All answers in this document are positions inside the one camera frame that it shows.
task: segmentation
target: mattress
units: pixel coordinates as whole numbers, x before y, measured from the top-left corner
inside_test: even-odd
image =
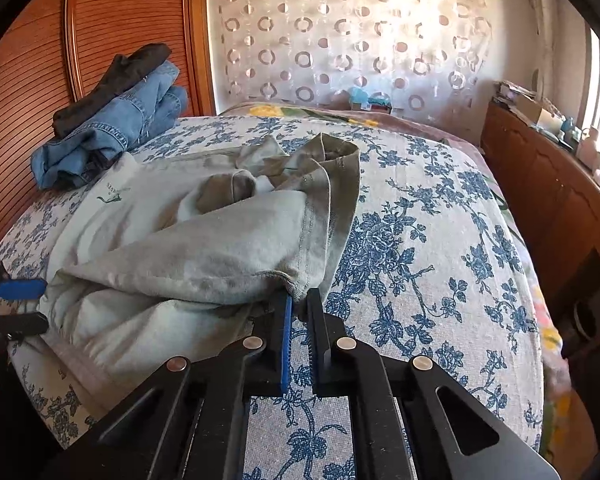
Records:
[[[467,155],[365,124],[255,116],[183,118],[133,154],[145,162],[254,144],[267,134],[291,152],[320,132],[355,142],[362,169],[356,218],[325,311],[381,354],[431,357],[537,449],[543,385],[532,295],[499,204]],[[12,276],[51,279],[49,253],[87,190],[46,194],[21,216],[0,243]],[[0,301],[1,314],[23,309]],[[312,394],[306,343],[296,320],[288,393],[251,399],[245,480],[349,478],[347,401]],[[40,338],[10,352],[63,447],[103,415]]]

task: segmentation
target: triangular cutout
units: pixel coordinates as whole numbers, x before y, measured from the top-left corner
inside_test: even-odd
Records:
[[[436,393],[463,455],[471,456],[498,443],[498,433],[451,389],[442,386]]]

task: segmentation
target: cardboard box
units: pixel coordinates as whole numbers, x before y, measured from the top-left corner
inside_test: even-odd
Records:
[[[536,103],[527,96],[519,95],[516,97],[516,108],[533,124],[537,124],[543,130],[547,130],[554,135],[560,132],[562,117],[545,110],[540,103]]]

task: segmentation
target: dark folded clothing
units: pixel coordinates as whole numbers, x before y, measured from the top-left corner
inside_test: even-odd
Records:
[[[170,53],[171,49],[164,43],[149,43],[129,57],[116,54],[102,79],[88,95],[56,111],[53,122],[56,137],[64,139],[105,105],[158,68]]]

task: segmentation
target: pile of clothes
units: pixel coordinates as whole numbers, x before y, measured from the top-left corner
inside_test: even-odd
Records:
[[[40,189],[84,186],[174,125],[187,91],[173,85],[180,71],[170,53],[151,43],[128,57],[117,54],[90,94],[54,114],[54,138],[31,155]]]

